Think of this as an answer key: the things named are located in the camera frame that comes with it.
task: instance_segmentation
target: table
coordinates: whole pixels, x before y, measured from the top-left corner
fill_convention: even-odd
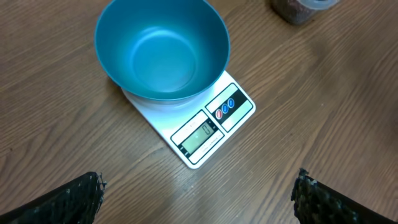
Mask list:
[[[109,0],[3,0],[0,213],[90,170],[96,223],[297,223],[299,167],[398,220],[398,1],[342,1],[291,26],[260,0],[209,0],[255,115],[188,169],[98,62]]]

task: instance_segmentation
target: button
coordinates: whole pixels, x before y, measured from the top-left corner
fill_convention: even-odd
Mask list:
[[[232,108],[232,107],[235,106],[235,101],[234,101],[234,99],[232,99],[232,98],[229,98],[229,99],[228,99],[228,106],[229,106],[229,108]]]
[[[228,108],[227,104],[224,103],[223,106],[221,107],[221,109],[223,110],[224,114],[228,113],[229,108]]]
[[[216,118],[221,119],[222,117],[223,117],[223,112],[220,109],[216,110]]]

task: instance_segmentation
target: red button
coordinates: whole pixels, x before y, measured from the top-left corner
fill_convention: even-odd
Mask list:
[[[216,110],[216,118],[221,119],[222,117],[223,117],[223,112],[220,109]]]

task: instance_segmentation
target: kitchen scale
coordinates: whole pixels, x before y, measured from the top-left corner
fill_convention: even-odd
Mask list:
[[[191,169],[199,168],[256,110],[227,72],[187,100],[154,101],[123,93]]]

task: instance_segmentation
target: blue button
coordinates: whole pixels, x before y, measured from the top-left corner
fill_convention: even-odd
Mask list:
[[[221,109],[223,109],[223,113],[228,113],[228,106],[224,103],[223,106],[221,107]]]
[[[234,107],[235,106],[235,101],[233,100],[233,99],[228,99],[228,106],[229,106],[229,108],[232,108],[232,107]]]

